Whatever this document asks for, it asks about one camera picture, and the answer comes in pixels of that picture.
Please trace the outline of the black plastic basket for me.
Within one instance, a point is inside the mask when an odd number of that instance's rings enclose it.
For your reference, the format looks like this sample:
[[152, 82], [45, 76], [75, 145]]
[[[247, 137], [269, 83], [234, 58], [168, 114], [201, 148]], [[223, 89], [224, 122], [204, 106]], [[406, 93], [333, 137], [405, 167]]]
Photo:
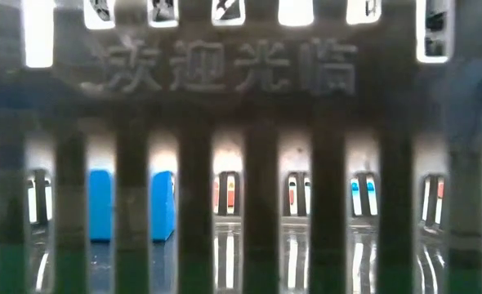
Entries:
[[446, 294], [482, 294], [482, 0], [449, 0], [441, 56], [426, 53], [426, 0], [0, 0], [0, 294], [30, 294], [31, 144], [52, 161], [53, 294], [89, 293], [90, 139], [114, 159], [113, 294], [150, 294], [150, 145], [176, 150], [177, 294], [213, 293], [213, 154], [242, 161], [243, 294], [279, 294], [281, 153], [306, 147], [312, 182], [309, 294], [346, 294], [346, 142], [378, 143], [377, 293], [413, 294], [417, 140], [444, 139]]

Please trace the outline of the blue cube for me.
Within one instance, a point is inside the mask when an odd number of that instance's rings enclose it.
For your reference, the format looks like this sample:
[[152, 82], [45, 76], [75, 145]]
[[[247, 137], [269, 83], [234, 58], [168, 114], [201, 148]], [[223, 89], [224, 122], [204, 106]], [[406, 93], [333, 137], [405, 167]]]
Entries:
[[[173, 176], [170, 171], [150, 180], [150, 236], [155, 242], [169, 239], [176, 227]], [[113, 233], [114, 177], [106, 170], [91, 170], [88, 182], [89, 239], [108, 242]]]

